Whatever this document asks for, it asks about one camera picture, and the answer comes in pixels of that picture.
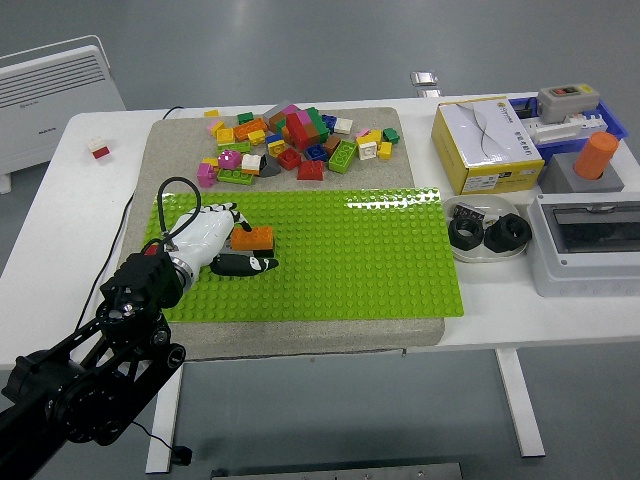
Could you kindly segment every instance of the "orange cylinder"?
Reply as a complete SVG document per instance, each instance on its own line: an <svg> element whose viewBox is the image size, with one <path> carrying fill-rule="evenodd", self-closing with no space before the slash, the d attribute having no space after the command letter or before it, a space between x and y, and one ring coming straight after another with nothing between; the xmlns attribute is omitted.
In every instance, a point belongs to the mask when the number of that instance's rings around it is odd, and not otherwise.
<svg viewBox="0 0 640 480"><path fill-rule="evenodd" d="M573 171L585 180L597 180L618 149L618 139L607 132L596 132L573 164Z"/></svg>

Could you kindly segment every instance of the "white table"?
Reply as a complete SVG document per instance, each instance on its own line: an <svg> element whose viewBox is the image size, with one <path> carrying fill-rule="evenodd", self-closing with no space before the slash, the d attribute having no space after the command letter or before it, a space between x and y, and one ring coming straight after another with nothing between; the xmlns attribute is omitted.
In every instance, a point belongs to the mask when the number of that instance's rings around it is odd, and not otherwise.
<svg viewBox="0 0 640 480"><path fill-rule="evenodd" d="M313 106L395 108L416 187L438 187L446 199L453 192L430 134L438 103L458 98L470 97ZM235 115L248 110L261 113L269 108L220 110L224 115ZM204 111L178 110L171 118L198 117ZM136 186L147 135L165 112L89 113L69 122L0 278L0 365L12 368L16 356L50 348L73 331L89 287L107 256L124 205ZM111 155L100 160L94 160L86 147L87 140L96 136L101 136L111 150ZM640 191L640 166L624 142L612 164L627 191ZM517 206L525 206L537 193L531 190L505 197ZM117 258L118 252L103 280L115 271ZM446 320L445 334L438 345L410 351L498 349L516 430L524 425L525 432L533 433L533 443L529 444L526 435L518 432L522 453L543 455L515 348L638 340L640 322L634 314L640 310L640 297L542 298L534 289L524 255L494 264L456 262L456 269L464 317ZM94 298L87 318L92 318L97 305ZM524 424L521 414L525 415Z"/></svg>

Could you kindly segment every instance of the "cardboard box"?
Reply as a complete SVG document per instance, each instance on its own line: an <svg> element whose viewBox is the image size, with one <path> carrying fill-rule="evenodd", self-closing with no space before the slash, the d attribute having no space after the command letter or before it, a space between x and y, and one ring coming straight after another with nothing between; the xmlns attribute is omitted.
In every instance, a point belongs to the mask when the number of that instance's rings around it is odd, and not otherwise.
<svg viewBox="0 0 640 480"><path fill-rule="evenodd" d="M456 195L527 190L544 166L506 97L440 104L431 138Z"/></svg>

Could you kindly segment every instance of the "gray floor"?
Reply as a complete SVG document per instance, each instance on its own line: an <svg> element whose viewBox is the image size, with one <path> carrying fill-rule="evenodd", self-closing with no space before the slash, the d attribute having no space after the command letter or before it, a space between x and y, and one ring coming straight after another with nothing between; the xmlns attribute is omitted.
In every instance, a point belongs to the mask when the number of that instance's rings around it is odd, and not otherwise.
<svg viewBox="0 0 640 480"><path fill-rule="evenodd" d="M128 109L413 97L415 69L435 70L445 94L586 82L640 154L640 3L550 4L0 0L0 55L97 34ZM45 170L16 173L0 197L0 268ZM456 461L465 479L638 478L637 347L521 350L547 451L533 460L519 457L492 352L193 365L177 440L196 462L171 478L366 461ZM39 478L142 478L146 444L132 428L111 447L68 445Z"/></svg>

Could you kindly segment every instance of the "white robotic hand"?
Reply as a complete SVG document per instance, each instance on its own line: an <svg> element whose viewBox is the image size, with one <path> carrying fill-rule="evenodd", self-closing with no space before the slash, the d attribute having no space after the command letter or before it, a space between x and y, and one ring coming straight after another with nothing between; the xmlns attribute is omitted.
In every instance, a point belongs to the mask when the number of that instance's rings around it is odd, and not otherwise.
<svg viewBox="0 0 640 480"><path fill-rule="evenodd" d="M167 243L176 270L183 277L185 292L198 280L200 269L205 265L211 265L211 270L218 275L229 276L257 275L278 266L275 259L220 255L236 223L245 231L251 231L251 225L236 207L235 203L224 203L200 208L195 220ZM171 233L184 225L194 212L195 209L182 215Z"/></svg>

